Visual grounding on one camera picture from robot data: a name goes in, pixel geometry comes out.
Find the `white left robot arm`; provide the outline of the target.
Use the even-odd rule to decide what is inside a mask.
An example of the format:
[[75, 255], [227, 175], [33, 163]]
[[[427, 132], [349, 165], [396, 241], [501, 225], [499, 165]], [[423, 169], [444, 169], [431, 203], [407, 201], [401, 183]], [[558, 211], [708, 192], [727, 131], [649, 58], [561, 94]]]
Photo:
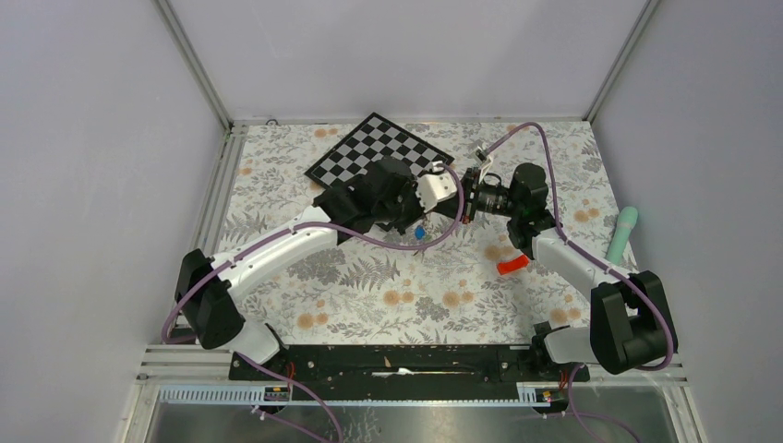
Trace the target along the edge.
[[355, 233], [376, 224], [404, 230], [424, 214], [422, 183], [404, 162], [386, 157], [327, 188], [292, 220], [255, 240], [213, 257], [199, 248], [185, 254], [175, 307], [192, 329], [192, 340], [206, 350], [247, 353], [261, 377], [280, 376], [287, 357], [278, 339], [267, 326], [248, 325], [239, 304], [270, 276]]

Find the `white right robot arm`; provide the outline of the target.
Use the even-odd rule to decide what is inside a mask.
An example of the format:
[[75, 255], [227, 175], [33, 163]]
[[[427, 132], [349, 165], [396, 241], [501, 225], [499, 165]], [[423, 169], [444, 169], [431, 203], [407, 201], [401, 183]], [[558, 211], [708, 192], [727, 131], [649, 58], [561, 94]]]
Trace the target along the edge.
[[651, 271], [616, 268], [569, 239], [547, 208], [549, 188], [542, 167], [519, 165], [509, 186], [488, 184], [486, 175], [474, 167], [462, 178], [463, 222], [471, 222], [478, 212], [507, 218], [509, 238], [521, 255], [499, 263], [499, 274], [535, 262], [557, 273], [590, 304], [586, 327], [536, 327], [529, 356], [533, 374], [551, 380], [567, 364], [600, 365], [613, 375], [669, 365], [678, 339], [660, 278]]

